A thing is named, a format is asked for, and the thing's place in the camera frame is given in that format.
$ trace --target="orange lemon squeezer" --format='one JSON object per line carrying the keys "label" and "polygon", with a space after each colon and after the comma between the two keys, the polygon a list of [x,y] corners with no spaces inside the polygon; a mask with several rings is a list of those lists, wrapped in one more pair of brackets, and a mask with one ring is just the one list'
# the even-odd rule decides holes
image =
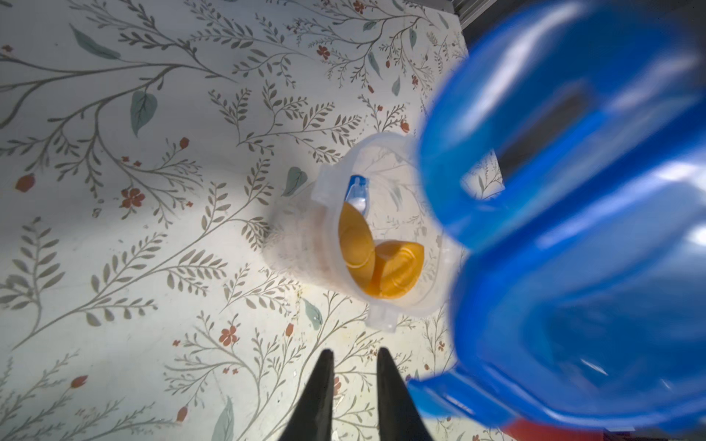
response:
{"label": "orange lemon squeezer", "polygon": [[365,218],[349,203],[341,210],[338,238],[348,271],[369,296],[399,298],[419,280],[424,246],[405,241],[384,241],[376,246]]}

